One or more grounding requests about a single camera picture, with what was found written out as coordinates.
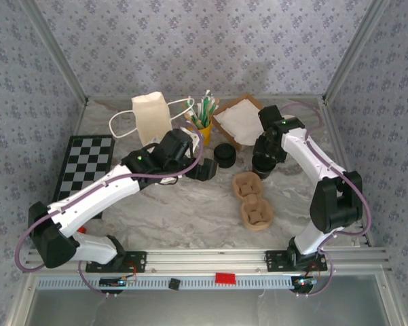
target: brown egg carton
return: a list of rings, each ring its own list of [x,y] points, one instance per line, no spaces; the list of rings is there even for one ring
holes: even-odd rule
[[[264,188],[258,175],[244,172],[234,176],[232,187],[236,197],[242,201],[240,208],[246,228],[258,231],[268,228],[273,222],[273,208],[262,198]]]

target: marble surface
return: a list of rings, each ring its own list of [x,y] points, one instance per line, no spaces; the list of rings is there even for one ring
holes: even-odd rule
[[[279,108],[292,103],[288,99],[260,99],[263,105]],[[131,108],[131,101],[90,101],[85,110],[79,134],[109,134],[108,121],[118,111]],[[171,114],[181,105],[171,106]],[[315,126],[318,119],[305,107],[292,107],[284,114],[296,115],[305,125]],[[119,134],[134,128],[132,113],[113,121]],[[216,128],[204,157],[212,158],[213,149],[226,142]],[[325,128],[312,133],[314,140],[332,158],[332,146]],[[112,166],[131,151],[141,147],[135,132],[116,140]],[[309,207],[315,185],[288,155],[264,182],[264,195],[274,210],[274,222],[266,230],[250,231],[240,219],[240,201],[235,198],[231,180],[235,174],[251,170],[252,147],[237,153],[233,167],[219,168],[210,181],[182,178],[176,185],[152,185],[107,208],[103,219],[85,225],[89,234],[111,234],[127,249],[154,248],[286,248],[288,241],[308,224]],[[338,237],[332,246],[357,246],[357,239]]]

